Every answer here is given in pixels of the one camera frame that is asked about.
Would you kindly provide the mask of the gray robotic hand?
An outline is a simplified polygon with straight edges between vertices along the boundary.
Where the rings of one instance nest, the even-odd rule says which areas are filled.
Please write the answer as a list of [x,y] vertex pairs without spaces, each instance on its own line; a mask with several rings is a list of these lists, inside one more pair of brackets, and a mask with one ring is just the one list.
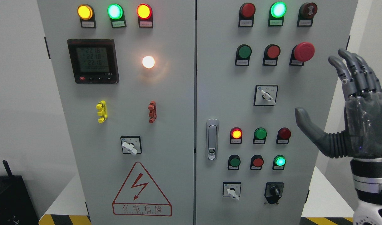
[[329,56],[345,97],[345,130],[326,133],[310,120],[304,108],[295,109],[300,130],[327,157],[382,158],[382,87],[372,68],[359,55],[338,50],[345,60]]

